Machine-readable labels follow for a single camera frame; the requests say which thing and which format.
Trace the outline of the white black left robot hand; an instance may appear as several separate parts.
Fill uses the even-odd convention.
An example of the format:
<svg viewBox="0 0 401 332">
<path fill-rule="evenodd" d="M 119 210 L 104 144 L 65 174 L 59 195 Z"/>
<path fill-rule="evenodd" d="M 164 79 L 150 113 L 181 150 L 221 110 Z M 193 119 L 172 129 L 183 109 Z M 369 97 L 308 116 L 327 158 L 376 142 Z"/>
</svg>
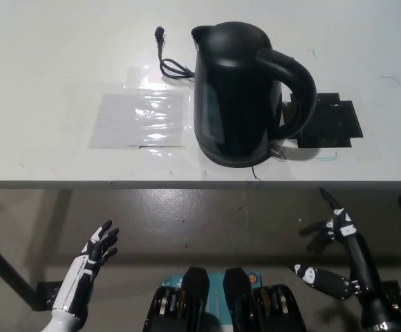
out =
<svg viewBox="0 0 401 332">
<path fill-rule="evenodd" d="M 76 318 L 88 313 L 93 284 L 100 268 L 118 251 L 118 228 L 112 220 L 100 226 L 74 258 L 62 282 L 53 309 L 67 312 Z"/>
</svg>

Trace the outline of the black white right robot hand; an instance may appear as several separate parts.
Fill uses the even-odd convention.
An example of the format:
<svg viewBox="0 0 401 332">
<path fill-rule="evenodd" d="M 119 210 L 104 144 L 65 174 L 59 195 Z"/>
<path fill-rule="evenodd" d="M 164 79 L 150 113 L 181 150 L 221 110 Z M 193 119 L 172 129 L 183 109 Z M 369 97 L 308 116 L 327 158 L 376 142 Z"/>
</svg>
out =
<svg viewBox="0 0 401 332">
<path fill-rule="evenodd" d="M 355 295 L 362 307 L 360 324 L 364 331 L 401 331 L 401 313 L 388 298 L 366 240 L 346 209 L 325 189 L 321 197 L 329 204 L 333 216 L 299 231 L 301 236 L 315 233 L 306 250 L 321 254 L 334 242 L 343 245 L 348 255 L 350 277 L 318 268 L 295 264 L 292 268 L 307 286 L 334 297 L 347 299 Z"/>
</svg>

